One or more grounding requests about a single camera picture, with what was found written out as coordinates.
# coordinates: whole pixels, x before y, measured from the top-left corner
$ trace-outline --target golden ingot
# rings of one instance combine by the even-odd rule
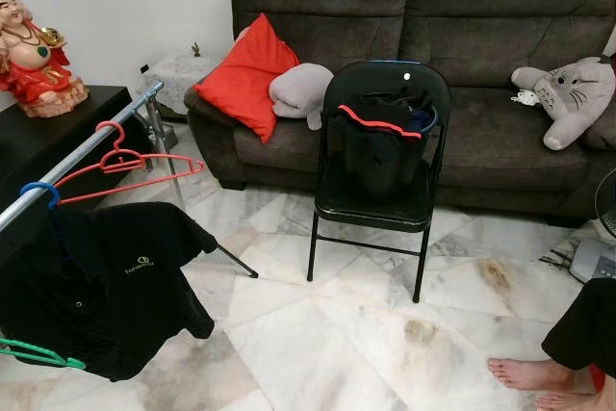
[[[64,42],[64,36],[54,28],[42,28],[40,30],[40,38],[50,47],[57,47]]]

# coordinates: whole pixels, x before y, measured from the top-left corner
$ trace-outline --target dark gray sofa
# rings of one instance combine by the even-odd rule
[[[510,101],[520,66],[553,69],[600,56],[615,0],[232,0],[237,35],[265,12],[305,63],[336,73],[368,60],[420,61],[451,86],[452,113],[441,203],[562,217],[593,217],[594,191],[616,167],[616,102],[573,145],[542,143],[539,108]],[[314,188],[319,133],[279,118],[262,145],[249,129],[186,94],[189,124],[226,188],[246,182]]]

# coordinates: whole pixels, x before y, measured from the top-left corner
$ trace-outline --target plush toy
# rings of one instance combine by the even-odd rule
[[[535,67],[516,69],[511,82],[522,90],[516,101],[538,101],[553,119],[543,143],[559,150],[573,143],[605,111],[616,87],[614,71],[597,57],[546,72]]]

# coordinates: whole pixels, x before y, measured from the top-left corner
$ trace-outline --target black folding chair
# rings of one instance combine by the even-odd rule
[[[374,202],[353,191],[348,184],[343,166],[343,156],[332,140],[332,119],[338,105],[352,95],[372,92],[398,92],[406,86],[426,90],[438,112],[434,134],[438,131],[438,143],[431,160],[421,160],[412,182],[395,200]],[[372,249],[387,250],[419,256],[420,262],[415,280],[413,301],[420,300],[424,275],[425,254],[430,235],[436,188],[441,171],[441,162],[449,122],[449,87],[445,79],[433,68],[410,62],[360,62],[350,64],[334,77],[325,95],[319,155],[319,186],[315,196],[315,213],[310,242],[308,281],[313,279],[315,248],[317,240],[334,243],[355,244]],[[420,252],[385,247],[369,243],[341,240],[321,236],[319,217],[326,220],[369,226],[407,233],[423,232]]]

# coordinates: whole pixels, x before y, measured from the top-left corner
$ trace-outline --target marble floor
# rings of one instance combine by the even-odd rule
[[[200,157],[188,128],[176,131],[174,151]],[[215,333],[202,341],[182,331],[131,380],[0,358],[2,411],[535,409],[535,395],[502,387],[486,359],[545,358],[541,340],[581,285],[538,259],[574,230],[438,207],[414,304],[413,257],[319,242],[315,281],[306,282],[309,193],[227,191],[207,171],[181,188],[187,212],[261,277],[216,252],[186,265]],[[171,199],[158,184],[105,202]],[[321,232],[405,246],[420,238],[329,222]]]

